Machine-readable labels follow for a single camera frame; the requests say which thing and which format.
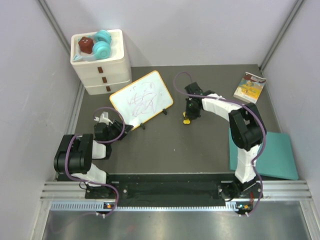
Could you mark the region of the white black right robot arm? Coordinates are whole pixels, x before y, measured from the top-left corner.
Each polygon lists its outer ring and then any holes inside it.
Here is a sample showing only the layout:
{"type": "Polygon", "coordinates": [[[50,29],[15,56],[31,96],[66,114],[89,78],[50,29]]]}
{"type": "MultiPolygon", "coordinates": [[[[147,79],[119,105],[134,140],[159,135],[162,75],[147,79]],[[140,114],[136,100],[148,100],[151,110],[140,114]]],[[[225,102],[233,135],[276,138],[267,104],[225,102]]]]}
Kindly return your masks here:
{"type": "MultiPolygon", "coordinates": [[[[245,198],[252,191],[249,183],[256,177],[258,151],[267,135],[257,106],[254,103],[240,104],[226,100],[212,92],[203,91],[196,82],[185,88],[187,99],[183,113],[184,123],[200,117],[201,111],[210,112],[229,122],[231,139],[237,146],[237,167],[235,177],[239,180],[233,185],[233,192],[245,198]]],[[[150,81],[137,81],[113,96],[118,111],[128,125],[138,127],[173,104],[173,99],[165,85],[150,81]]]]}

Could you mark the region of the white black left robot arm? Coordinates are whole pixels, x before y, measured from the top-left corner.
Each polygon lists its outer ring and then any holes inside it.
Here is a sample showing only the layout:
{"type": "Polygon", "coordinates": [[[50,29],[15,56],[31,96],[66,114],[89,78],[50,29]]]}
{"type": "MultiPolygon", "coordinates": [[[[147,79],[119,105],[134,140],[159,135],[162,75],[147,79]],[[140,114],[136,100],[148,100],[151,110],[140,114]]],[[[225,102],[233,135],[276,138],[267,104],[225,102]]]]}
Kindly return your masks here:
{"type": "Polygon", "coordinates": [[[106,120],[94,125],[94,134],[80,136],[67,134],[62,137],[53,160],[53,167],[59,174],[68,174],[96,187],[102,198],[109,198],[114,191],[107,182],[108,174],[93,164],[93,160],[108,160],[112,153],[112,141],[126,136],[131,125],[118,120],[106,120]]]}

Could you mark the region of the yellow black whiteboard eraser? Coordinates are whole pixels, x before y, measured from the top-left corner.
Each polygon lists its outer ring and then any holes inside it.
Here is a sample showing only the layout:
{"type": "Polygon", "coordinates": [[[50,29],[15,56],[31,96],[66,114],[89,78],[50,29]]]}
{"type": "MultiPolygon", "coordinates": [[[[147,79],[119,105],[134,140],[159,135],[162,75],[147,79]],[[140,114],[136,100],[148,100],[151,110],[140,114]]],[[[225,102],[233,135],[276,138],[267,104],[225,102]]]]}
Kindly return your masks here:
{"type": "Polygon", "coordinates": [[[189,125],[191,123],[191,120],[187,117],[186,112],[183,112],[183,124],[189,125]]]}

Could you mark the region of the yellow framed whiteboard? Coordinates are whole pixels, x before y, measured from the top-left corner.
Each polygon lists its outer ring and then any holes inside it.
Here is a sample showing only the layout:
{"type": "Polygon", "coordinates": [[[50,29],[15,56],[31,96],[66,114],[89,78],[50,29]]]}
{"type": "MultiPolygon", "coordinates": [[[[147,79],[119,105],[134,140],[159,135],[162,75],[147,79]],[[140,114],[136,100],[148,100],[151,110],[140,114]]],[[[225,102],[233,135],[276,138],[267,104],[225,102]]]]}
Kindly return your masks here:
{"type": "Polygon", "coordinates": [[[168,109],[174,100],[156,70],[113,93],[109,100],[133,129],[168,109]]]}

